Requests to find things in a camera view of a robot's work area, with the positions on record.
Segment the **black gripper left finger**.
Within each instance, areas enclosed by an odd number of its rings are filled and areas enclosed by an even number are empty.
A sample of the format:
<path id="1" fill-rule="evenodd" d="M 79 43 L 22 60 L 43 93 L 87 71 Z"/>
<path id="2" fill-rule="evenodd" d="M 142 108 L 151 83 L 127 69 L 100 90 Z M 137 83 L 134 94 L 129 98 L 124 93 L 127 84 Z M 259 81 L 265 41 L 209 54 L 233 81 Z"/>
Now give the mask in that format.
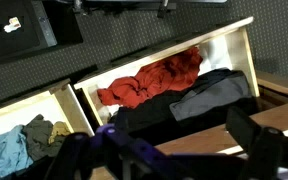
<path id="1" fill-rule="evenodd" d="M 93 170 L 105 167 L 117 180 L 123 179 L 123 163 L 114 141 L 119 130 L 114 124 L 100 126 L 95 135 L 76 132 L 64 140 L 44 180 L 89 180 Z"/>

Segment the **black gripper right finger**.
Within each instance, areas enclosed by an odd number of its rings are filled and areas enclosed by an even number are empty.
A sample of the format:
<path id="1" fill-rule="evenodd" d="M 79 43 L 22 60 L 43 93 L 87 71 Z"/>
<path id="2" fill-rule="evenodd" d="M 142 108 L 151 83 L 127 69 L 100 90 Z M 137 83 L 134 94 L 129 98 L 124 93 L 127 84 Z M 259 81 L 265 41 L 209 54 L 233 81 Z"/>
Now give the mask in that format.
<path id="1" fill-rule="evenodd" d="M 282 159 L 282 132 L 262 127 L 238 107 L 230 107 L 226 130 L 248 155 L 239 180 L 276 180 Z"/>

